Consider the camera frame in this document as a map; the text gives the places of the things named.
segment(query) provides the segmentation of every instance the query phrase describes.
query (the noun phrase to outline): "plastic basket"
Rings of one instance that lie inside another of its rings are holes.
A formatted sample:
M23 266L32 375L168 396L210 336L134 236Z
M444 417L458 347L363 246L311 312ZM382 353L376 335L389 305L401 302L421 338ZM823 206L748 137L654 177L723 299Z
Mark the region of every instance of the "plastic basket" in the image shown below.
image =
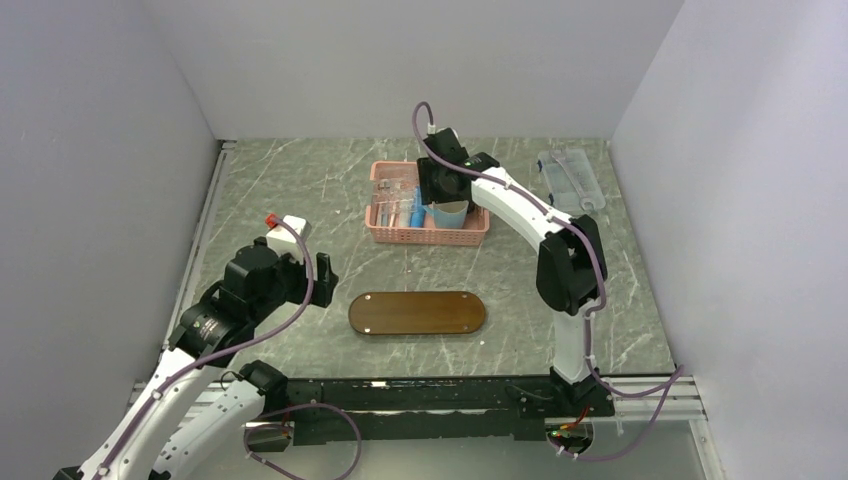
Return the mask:
M390 178L403 178L414 187L418 185L418 166L415 162L374 162L371 181L376 185L378 181ZM365 207L365 226L371 230L375 242L476 247L483 242L483 236L489 230L489 211L476 207L465 218L461 229L436 228L430 215L426 216L422 228L382 227L377 223L377 208L372 203Z

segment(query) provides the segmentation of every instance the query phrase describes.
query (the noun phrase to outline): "wall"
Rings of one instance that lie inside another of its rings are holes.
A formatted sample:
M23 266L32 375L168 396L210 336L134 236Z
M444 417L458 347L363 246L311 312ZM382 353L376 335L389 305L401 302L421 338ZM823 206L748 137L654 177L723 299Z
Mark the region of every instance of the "wall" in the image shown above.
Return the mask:
M146 3L218 138L609 137L682 0Z
M0 463L45 479L152 371L217 145L140 2L0 5Z
M612 141L732 479L846 478L848 6L686 2Z

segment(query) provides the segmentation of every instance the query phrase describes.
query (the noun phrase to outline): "green marble surface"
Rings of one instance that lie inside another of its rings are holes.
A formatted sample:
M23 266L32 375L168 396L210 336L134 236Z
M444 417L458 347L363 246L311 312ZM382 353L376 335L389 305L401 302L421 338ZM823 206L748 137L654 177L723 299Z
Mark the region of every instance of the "green marble surface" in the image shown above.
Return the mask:
M497 158L525 187L546 198L535 166L551 147L586 150L607 205L593 214L606 255L609 304L596 318L594 348L604 373L668 373L671 354L642 259L601 139L463 138L470 152ZM340 277L333 304L309 308L279 336L239 354L289 376L431 376L547 373L553 359L551 311L534 286L533 248L494 218L479 247L374 243L364 225L371 164L420 156L411 138L267 139L236 145L197 295L223 274L236 250L266 231L269 212L309 220L312 255L330 254ZM484 326L468 335L382 336L356 333L350 302L366 291L468 290L485 303ZM294 311L284 305L263 333Z

